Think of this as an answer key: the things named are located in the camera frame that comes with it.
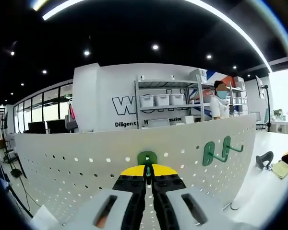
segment white pegboard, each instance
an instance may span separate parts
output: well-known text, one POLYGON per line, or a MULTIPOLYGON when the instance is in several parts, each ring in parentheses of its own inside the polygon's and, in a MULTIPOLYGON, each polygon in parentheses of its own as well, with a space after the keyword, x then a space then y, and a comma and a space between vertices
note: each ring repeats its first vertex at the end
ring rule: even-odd
MULTIPOLYGON (((76 134, 17 134, 16 146, 24 171, 37 191, 37 198, 61 223, 72 219, 78 207, 103 188, 112 188, 120 173, 137 165, 137 155, 153 151, 158 163, 176 170, 187 187, 196 186, 227 205, 238 193, 255 139, 254 114, 235 118, 126 131, 76 134), (223 140, 231 136, 236 148, 228 161, 217 159, 202 166, 204 146, 213 141, 221 156, 223 140)), ((151 198, 141 229, 159 229, 151 198)))

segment ceiling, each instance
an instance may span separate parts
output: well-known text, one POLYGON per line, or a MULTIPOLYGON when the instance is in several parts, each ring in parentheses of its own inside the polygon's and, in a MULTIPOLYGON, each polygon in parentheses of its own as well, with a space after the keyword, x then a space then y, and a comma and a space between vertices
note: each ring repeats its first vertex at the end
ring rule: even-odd
MULTIPOLYGON (((204 1, 235 21, 268 61, 287 56, 271 28, 245 1, 204 1)), ((246 80, 248 73, 239 73, 263 63, 227 23, 183 0, 86 0, 42 19, 62 2, 49 0, 38 11, 25 0, 9 0, 0 7, 0 104, 14 104, 72 79, 75 67, 95 62, 186 65, 246 80), (160 49, 153 51, 152 44, 160 49), (91 55, 86 57, 85 50, 91 55)), ((256 71, 260 77, 267 73, 267 68, 256 71)))

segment face mask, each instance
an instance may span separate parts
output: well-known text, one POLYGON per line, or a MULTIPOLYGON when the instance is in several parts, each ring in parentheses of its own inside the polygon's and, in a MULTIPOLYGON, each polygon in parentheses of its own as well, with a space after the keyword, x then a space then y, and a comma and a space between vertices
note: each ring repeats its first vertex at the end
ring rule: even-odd
POLYGON ((227 91, 217 91, 217 96, 221 99, 225 99, 227 96, 227 91))

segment green double hook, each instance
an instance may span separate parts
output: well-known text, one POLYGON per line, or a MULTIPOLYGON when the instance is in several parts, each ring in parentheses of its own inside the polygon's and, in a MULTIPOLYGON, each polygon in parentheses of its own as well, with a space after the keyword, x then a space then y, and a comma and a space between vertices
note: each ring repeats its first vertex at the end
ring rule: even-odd
POLYGON ((204 148, 203 166, 208 166, 211 164, 213 158, 216 158, 217 160, 225 163, 229 155, 229 150, 234 150, 236 152, 243 151, 244 145, 242 145, 240 149, 236 149, 230 146, 230 140, 230 136, 224 138, 222 157, 215 155, 215 143, 213 141, 208 142, 204 148))

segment white table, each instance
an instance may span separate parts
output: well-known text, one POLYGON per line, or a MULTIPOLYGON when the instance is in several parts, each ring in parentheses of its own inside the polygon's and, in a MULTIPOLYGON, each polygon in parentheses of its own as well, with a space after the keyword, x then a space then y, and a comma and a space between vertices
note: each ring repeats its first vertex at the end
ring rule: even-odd
POLYGON ((237 222, 245 222, 254 226, 262 226, 279 204, 287 198, 288 175, 280 180, 272 171, 260 170, 255 166, 256 156, 272 151, 272 163, 277 163, 288 151, 288 134, 257 131, 253 155, 241 189, 239 190, 233 208, 229 207, 225 214, 237 222))
POLYGON ((271 124, 275 126, 272 132, 278 132, 278 128, 282 126, 282 133, 288 134, 288 114, 286 114, 286 119, 284 120, 271 120, 271 124))

